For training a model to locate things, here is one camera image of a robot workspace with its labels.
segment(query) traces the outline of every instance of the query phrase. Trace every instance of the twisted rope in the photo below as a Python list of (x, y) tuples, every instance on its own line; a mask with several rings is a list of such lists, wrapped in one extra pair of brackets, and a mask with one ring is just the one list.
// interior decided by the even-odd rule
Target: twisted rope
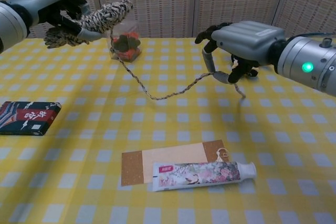
[[(110, 51), (114, 52), (113, 28), (115, 25), (119, 24), (125, 19), (126, 15), (130, 12), (131, 9), (133, 9), (132, 2), (129, 0), (122, 0), (120, 2), (103, 5), (102, 9), (97, 10), (96, 12), (86, 16), (82, 15), (80, 20), (73, 20), (73, 21), (79, 24), (80, 27), (83, 27), (89, 31), (96, 31), (102, 34), (107, 31), (110, 31), (110, 37), (111, 37)], [(76, 36), (61, 30), (59, 27), (53, 27), (48, 29), (44, 41), (48, 49), (61, 47), (64, 46), (65, 44), (68, 44), (70, 46), (77, 46), (82, 43), (86, 43), (87, 45), (90, 43), (89, 41), (78, 39)], [(183, 94), (203, 78), (207, 76), (212, 76), (213, 74), (216, 73), (216, 72), (203, 73), (180, 92), (173, 92), (163, 97), (154, 97), (148, 92), (148, 90), (139, 80), (139, 78), (125, 65), (124, 61), (120, 57), (117, 57), (117, 60), (122, 64), (125, 70), (138, 82), (143, 92), (152, 100), (164, 100), (173, 97), (175, 95)], [(234, 84), (234, 86), (235, 90), (244, 99), (246, 97), (245, 94), (240, 91), (237, 84)]]

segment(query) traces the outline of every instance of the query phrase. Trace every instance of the toothpaste label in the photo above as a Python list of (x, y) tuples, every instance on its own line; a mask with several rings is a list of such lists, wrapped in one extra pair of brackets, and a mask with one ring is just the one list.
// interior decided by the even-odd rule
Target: toothpaste label
[(176, 164), (159, 167), (159, 186), (223, 183), (240, 180), (236, 162)]

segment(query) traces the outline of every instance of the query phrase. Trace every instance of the green led light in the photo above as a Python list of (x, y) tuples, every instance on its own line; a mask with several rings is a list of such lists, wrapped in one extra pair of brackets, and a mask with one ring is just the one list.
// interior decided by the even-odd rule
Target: green led light
[(302, 65), (302, 71), (305, 73), (309, 73), (313, 71), (313, 69), (314, 69), (314, 65), (310, 62), (306, 62)]

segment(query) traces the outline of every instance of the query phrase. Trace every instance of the cork board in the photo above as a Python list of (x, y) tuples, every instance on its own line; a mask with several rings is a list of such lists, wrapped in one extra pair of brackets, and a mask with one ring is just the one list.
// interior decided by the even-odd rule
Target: cork board
[(222, 140), (157, 148), (121, 155), (121, 186), (151, 183), (153, 177), (153, 163), (202, 163), (217, 160), (217, 150), (223, 148)]

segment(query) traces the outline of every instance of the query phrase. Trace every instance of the clear plastic container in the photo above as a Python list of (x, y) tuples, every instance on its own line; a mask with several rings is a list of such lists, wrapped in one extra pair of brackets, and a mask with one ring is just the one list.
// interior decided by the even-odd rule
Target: clear plastic container
[(132, 62), (141, 53), (139, 24), (135, 20), (123, 20), (108, 34), (111, 59), (119, 57)]

